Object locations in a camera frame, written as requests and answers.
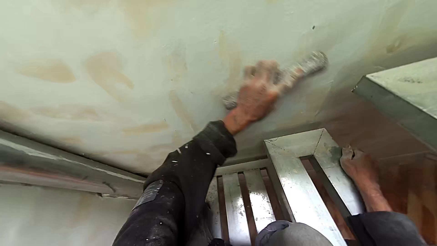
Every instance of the person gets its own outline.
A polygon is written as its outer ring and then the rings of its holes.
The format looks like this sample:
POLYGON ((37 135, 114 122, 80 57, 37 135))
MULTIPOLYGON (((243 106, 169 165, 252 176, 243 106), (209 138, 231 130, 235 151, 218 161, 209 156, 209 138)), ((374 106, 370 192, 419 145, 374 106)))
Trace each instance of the person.
MULTIPOLYGON (((275 61, 245 68, 237 107, 223 120, 209 122, 193 139, 168 154, 145 181, 144 193, 114 239, 113 246, 193 245, 191 237, 201 223, 208 186, 218 165, 237 153, 233 136, 264 118, 286 89, 275 84, 275 61)), ((368 154, 347 147, 340 163, 359 189, 367 213, 349 218, 364 246, 426 245, 414 223, 395 213, 378 185, 375 162, 368 154)), ((224 246, 221 239, 203 245, 224 246)), ((332 245, 315 229, 288 221, 270 223, 257 236, 257 246, 332 245)))

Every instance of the black sleeve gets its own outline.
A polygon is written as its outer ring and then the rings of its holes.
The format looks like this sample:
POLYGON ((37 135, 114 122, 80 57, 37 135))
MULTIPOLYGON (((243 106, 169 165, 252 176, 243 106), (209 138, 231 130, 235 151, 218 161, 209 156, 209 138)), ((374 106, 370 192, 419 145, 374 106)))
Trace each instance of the black sleeve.
POLYGON ((349 217, 364 246, 426 246, 414 223, 396 212, 378 211, 349 217))
POLYGON ((133 209, 113 245, 183 245, 198 223, 217 165, 236 153, 224 123, 208 123, 191 141, 169 153, 148 177, 144 188, 159 180, 162 186, 153 200, 133 209))

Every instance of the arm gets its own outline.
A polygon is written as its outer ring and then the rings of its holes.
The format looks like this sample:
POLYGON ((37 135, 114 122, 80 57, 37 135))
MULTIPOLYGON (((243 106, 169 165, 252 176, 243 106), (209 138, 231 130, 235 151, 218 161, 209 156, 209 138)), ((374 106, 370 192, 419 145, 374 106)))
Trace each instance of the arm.
POLYGON ((343 148, 340 163, 366 205, 367 213, 349 218, 362 245, 426 245, 414 223, 406 215, 393 212, 379 188, 378 164, 369 154, 349 146, 343 148))
POLYGON ((119 245, 184 244, 198 223, 217 165, 236 154, 233 135, 265 117, 280 90, 271 80, 277 64, 261 61, 245 69, 238 106, 223 121, 210 122, 191 141, 169 153, 144 184, 144 200, 132 210, 114 240, 119 245))

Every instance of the right hand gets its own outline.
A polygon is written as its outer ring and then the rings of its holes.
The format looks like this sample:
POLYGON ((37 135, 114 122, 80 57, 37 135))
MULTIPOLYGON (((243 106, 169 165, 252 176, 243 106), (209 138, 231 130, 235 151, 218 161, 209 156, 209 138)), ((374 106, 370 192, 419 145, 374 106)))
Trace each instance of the right hand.
POLYGON ((240 132, 273 110, 284 88, 281 84, 273 83, 279 72, 277 66, 274 60, 262 60, 256 67, 245 68, 245 82, 238 94, 237 107, 230 111, 223 120, 230 133, 240 132))

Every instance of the plaster ceiling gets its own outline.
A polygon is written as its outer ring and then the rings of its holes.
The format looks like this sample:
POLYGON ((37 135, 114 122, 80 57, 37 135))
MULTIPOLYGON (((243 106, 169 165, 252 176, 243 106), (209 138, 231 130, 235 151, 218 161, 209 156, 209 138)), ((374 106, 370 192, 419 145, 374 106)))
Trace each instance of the plaster ceiling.
POLYGON ((224 117, 221 97, 239 87, 245 65, 287 66, 322 50, 329 69, 236 137, 231 161, 260 157, 265 138, 353 111, 360 100, 350 90, 362 75, 437 56, 435 9, 431 0, 5 0, 0 119, 150 173, 224 117))

